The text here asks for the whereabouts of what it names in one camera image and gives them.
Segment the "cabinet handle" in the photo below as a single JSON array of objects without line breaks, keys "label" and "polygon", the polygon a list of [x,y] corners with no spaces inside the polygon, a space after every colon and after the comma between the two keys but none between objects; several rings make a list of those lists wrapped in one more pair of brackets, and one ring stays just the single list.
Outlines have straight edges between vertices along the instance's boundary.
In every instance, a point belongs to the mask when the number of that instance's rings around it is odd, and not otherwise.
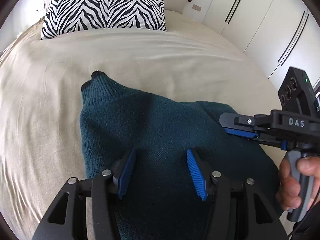
[{"label": "cabinet handle", "polygon": [[232,15],[231,15],[231,18],[230,18],[230,20],[228,21],[228,24],[231,22],[231,20],[232,20],[232,18],[233,18],[233,15],[235,14],[235,12],[236,12],[236,10],[237,10],[238,5],[239,5],[240,2],[241,2],[241,0],[239,0],[237,6],[236,6],[236,8],[235,8],[235,10],[233,11],[233,13],[232,13]]},{"label": "cabinet handle", "polygon": [[233,3],[233,5],[232,5],[232,7],[231,7],[231,9],[230,9],[229,14],[228,14],[228,16],[227,16],[226,20],[224,21],[225,23],[227,22],[227,20],[228,20],[228,18],[229,18],[229,16],[230,16],[230,14],[231,14],[231,12],[232,12],[232,9],[233,9],[233,7],[234,7],[234,6],[235,6],[235,4],[236,4],[236,1],[237,1],[237,0],[235,0],[235,2]]},{"label": "cabinet handle", "polygon": [[294,47],[297,45],[297,43],[298,43],[298,41],[299,41],[299,39],[300,39],[300,37],[301,37],[301,34],[303,33],[303,30],[304,30],[304,28],[305,28],[306,25],[307,25],[308,19],[309,19],[309,15],[307,16],[307,19],[306,19],[306,21],[305,21],[305,23],[304,23],[304,26],[303,26],[303,28],[302,28],[302,31],[300,32],[299,37],[297,38],[294,46],[292,47],[292,50],[290,50],[289,54],[287,55],[287,57],[285,58],[285,60],[282,62],[281,66],[283,66],[283,64],[287,61],[287,59],[288,59],[288,57],[290,56],[291,52],[294,50]]},{"label": "cabinet handle", "polygon": [[305,13],[306,13],[306,11],[303,11],[303,15],[302,15],[302,17],[301,17],[301,20],[300,20],[300,23],[299,23],[299,25],[298,25],[298,27],[297,27],[297,30],[296,30],[296,32],[294,33],[291,41],[289,42],[288,47],[284,50],[283,54],[282,54],[281,57],[279,58],[278,63],[280,62],[280,60],[282,59],[282,57],[284,56],[284,54],[286,53],[286,51],[289,49],[290,44],[292,43],[293,39],[295,38],[295,36],[296,36],[296,34],[297,34],[297,32],[298,32],[298,30],[299,30],[299,28],[300,28],[300,25],[301,25],[301,23],[302,23],[302,20],[303,20],[303,17],[304,17],[304,15],[305,15]]}]

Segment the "bed sheet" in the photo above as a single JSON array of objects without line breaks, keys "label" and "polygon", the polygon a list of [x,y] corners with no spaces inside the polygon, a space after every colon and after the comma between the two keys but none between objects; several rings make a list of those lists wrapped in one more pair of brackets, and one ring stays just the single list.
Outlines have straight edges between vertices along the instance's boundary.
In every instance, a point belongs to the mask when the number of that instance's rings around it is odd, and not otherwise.
[{"label": "bed sheet", "polygon": [[[68,178],[85,179],[81,85],[93,71],[176,101],[226,103],[241,114],[280,108],[272,83],[231,43],[165,13],[168,32],[99,29],[43,41],[39,22],[0,58],[0,210],[20,240],[31,239]],[[283,157],[266,152],[276,164]]]}]

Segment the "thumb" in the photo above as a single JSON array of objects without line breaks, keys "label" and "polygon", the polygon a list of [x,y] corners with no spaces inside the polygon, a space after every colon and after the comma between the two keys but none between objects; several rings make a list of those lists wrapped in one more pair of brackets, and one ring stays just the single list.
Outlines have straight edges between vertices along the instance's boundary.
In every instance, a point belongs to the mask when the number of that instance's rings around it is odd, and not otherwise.
[{"label": "thumb", "polygon": [[305,176],[314,175],[320,178],[320,158],[319,157],[306,157],[298,161],[298,170]]}]

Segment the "gray handle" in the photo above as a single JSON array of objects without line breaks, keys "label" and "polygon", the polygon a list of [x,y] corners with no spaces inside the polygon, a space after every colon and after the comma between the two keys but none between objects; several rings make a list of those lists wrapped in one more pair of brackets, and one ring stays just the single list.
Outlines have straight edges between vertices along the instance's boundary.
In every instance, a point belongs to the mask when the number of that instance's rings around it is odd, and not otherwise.
[{"label": "gray handle", "polygon": [[300,222],[307,213],[307,208],[313,189],[314,176],[304,176],[300,173],[300,171],[298,171],[297,162],[301,158],[305,157],[300,151],[288,151],[285,157],[290,163],[290,175],[294,177],[301,185],[299,196],[302,199],[302,203],[298,208],[289,210],[287,219],[291,222]]}]

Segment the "ribbed cuff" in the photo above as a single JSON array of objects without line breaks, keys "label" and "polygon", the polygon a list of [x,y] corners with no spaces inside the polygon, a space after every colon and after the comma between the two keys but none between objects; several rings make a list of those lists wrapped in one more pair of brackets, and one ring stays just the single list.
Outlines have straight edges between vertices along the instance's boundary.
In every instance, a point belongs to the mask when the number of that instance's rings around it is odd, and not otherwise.
[{"label": "ribbed cuff", "polygon": [[95,104],[97,101],[107,103],[136,91],[120,85],[101,71],[93,72],[91,80],[81,87],[83,104]]}]

